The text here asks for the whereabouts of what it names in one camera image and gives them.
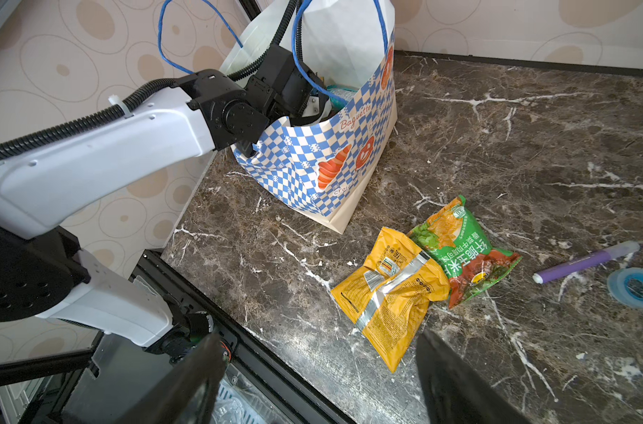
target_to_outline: blue tape roll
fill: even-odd
[[[609,293],[624,305],[643,309],[643,297],[635,295],[628,287],[631,279],[636,279],[643,285],[643,268],[627,268],[612,273],[606,282]]]

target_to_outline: blue rope handle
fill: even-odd
[[[182,72],[187,72],[188,74],[190,74],[190,73],[193,73],[193,72],[191,72],[189,69],[185,68],[184,66],[179,65],[179,64],[173,62],[172,60],[168,59],[166,57],[166,55],[164,55],[163,50],[161,49],[161,31],[163,30],[163,14],[166,13],[166,6],[169,3],[171,3],[172,1],[173,0],[166,0],[166,1],[163,2],[163,6],[161,6],[161,14],[158,17],[158,35],[156,36],[156,45],[158,46],[158,52],[161,55],[162,59],[164,59],[166,62],[168,62],[168,64],[170,64],[171,66],[173,66],[175,68],[178,68]],[[234,39],[236,39],[236,42],[239,44],[239,47],[243,48],[243,44],[241,44],[241,40],[236,36],[234,31],[232,30],[232,27],[230,26],[230,24],[227,23],[227,21],[225,20],[224,16],[222,15],[222,13],[220,13],[215,8],[215,6],[211,4],[210,1],[203,0],[203,2],[206,3],[207,5],[211,6],[211,8],[213,10],[215,10],[215,13],[217,13],[217,15],[220,17],[220,19],[222,19],[222,21],[224,22],[225,27],[227,27],[227,29],[230,30],[230,32],[234,36]]]
[[[342,105],[347,105],[347,100],[343,99],[342,97],[336,96],[330,91],[322,88],[319,84],[316,82],[312,81],[312,79],[305,73],[305,71],[302,68],[302,65],[300,64],[300,61],[298,60],[298,55],[296,54],[296,33],[298,33],[298,26],[300,25],[300,22],[302,20],[302,14],[305,12],[305,9],[307,9],[307,6],[312,3],[312,0],[304,0],[302,5],[300,6],[300,9],[298,10],[298,14],[296,15],[296,19],[293,21],[293,29],[291,31],[291,50],[293,50],[293,61],[296,63],[296,66],[298,67],[298,70],[304,77],[304,79],[307,80],[307,82],[310,83],[310,85],[313,88],[316,88],[320,92],[326,94],[328,97],[333,98],[334,100],[340,102]],[[387,43],[387,29],[385,28],[385,19],[382,17],[382,10],[380,9],[380,3],[378,3],[378,0],[373,0],[373,3],[376,5],[376,10],[378,11],[378,20],[380,21],[380,30],[382,31],[382,44],[385,47],[385,54],[387,54],[387,49],[388,49],[388,43]]]

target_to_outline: wallpaper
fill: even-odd
[[[395,47],[643,69],[643,0],[393,0]]]
[[[156,48],[161,0],[23,0],[0,31],[0,142],[110,106],[143,83],[183,72]],[[215,0],[237,34],[248,23],[236,0]],[[163,49],[193,70],[218,68],[235,41],[201,0],[174,0]],[[98,199],[64,228],[128,277],[146,248],[162,248],[214,154],[187,159]],[[0,361],[87,348],[97,332],[59,320],[0,323]]]

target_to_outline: yellow snack bag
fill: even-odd
[[[408,236],[383,227],[363,267],[331,294],[394,372],[430,301],[448,298],[449,283],[442,267]]]

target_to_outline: black metal frame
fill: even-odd
[[[47,378],[37,396],[27,405],[18,424],[61,424],[62,409],[82,373],[83,370],[75,370]]]
[[[0,364],[0,386],[87,368],[101,337],[102,332],[90,349]]]
[[[210,313],[214,332],[232,347],[233,365],[293,423],[354,423],[155,252],[145,250],[133,276],[173,296],[182,308]]]

